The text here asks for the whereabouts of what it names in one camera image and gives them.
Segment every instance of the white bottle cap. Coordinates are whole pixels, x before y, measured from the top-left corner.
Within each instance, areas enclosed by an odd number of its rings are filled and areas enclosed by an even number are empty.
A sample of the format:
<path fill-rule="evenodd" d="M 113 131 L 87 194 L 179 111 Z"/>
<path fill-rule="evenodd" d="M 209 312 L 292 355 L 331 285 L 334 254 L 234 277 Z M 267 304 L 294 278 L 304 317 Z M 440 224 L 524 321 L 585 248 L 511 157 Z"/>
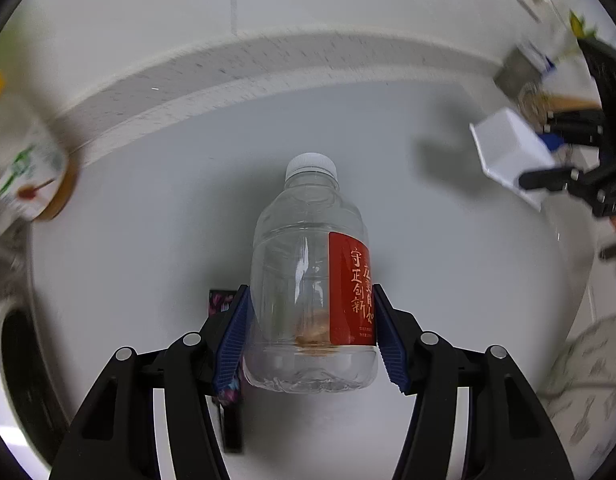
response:
<path fill-rule="evenodd" d="M 335 163 L 321 153 L 302 153 L 301 155 L 297 155 L 293 160 L 288 162 L 286 180 L 304 171 L 319 171 L 320 173 L 331 176 L 335 180 L 337 179 L 337 168 L 335 168 Z"/>

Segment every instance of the bottle neck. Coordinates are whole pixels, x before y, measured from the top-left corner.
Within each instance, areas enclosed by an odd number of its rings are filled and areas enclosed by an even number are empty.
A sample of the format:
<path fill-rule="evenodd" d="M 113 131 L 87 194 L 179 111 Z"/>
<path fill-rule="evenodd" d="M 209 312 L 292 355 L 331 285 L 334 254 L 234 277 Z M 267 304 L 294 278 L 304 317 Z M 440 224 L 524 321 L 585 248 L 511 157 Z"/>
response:
<path fill-rule="evenodd" d="M 284 189 L 296 186 L 327 186 L 335 191 L 339 190 L 337 181 L 321 171 L 302 171 L 294 174 L 284 184 Z"/>

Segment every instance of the plastic water bottle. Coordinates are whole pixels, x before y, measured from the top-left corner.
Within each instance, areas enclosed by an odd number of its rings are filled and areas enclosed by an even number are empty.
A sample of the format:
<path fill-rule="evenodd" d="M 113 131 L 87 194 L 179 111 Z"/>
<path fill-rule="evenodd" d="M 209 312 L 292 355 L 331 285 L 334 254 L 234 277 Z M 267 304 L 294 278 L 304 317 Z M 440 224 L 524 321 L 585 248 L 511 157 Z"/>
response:
<path fill-rule="evenodd" d="M 5 90 L 0 73 L 0 202 L 26 220 L 50 220 L 66 205 L 76 166 L 37 114 Z"/>
<path fill-rule="evenodd" d="M 368 234 L 339 193 L 334 163 L 296 156 L 255 230 L 248 382 L 293 393 L 368 386 L 377 371 L 371 286 Z"/>

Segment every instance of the white floor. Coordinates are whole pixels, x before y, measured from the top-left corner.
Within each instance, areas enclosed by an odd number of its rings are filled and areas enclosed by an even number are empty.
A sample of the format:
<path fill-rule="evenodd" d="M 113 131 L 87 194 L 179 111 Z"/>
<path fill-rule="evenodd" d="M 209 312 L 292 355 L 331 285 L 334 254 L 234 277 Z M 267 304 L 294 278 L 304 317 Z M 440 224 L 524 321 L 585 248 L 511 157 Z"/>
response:
<path fill-rule="evenodd" d="M 209 112 L 88 166 L 33 239 L 40 337 L 69 415 L 117 348 L 166 348 L 203 324 L 210 288 L 248 282 L 258 215 L 306 151 L 337 165 L 393 305 L 455 346 L 505 346 L 536 386 L 581 298 L 544 217 L 482 175 L 468 129 L 482 118 L 456 84 L 335 86 Z M 462 465 L 466 398 L 450 478 Z M 413 403 L 382 366 L 348 394 L 246 388 L 245 453 L 227 457 L 228 471 L 389 479 Z"/>

